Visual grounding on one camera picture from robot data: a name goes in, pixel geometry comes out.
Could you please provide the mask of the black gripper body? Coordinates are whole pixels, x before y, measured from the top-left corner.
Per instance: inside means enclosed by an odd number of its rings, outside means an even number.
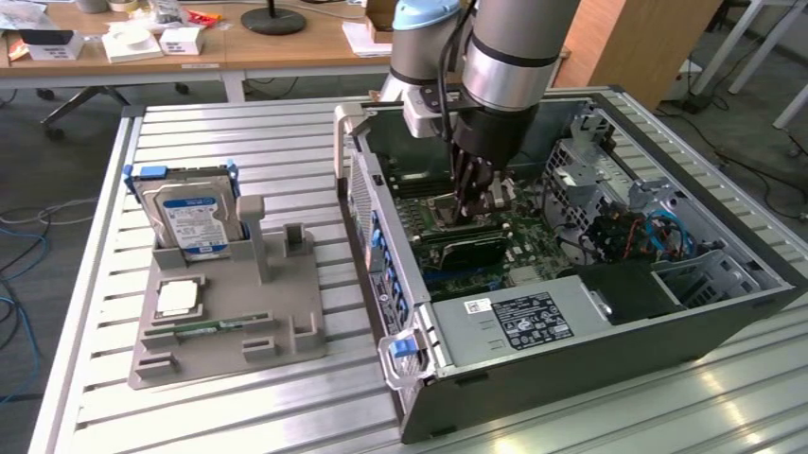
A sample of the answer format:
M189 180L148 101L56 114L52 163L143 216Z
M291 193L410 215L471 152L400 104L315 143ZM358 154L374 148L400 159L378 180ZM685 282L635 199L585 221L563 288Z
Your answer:
M460 111L452 142L472 157L503 169L517 153L535 119L538 106L518 112L487 108Z

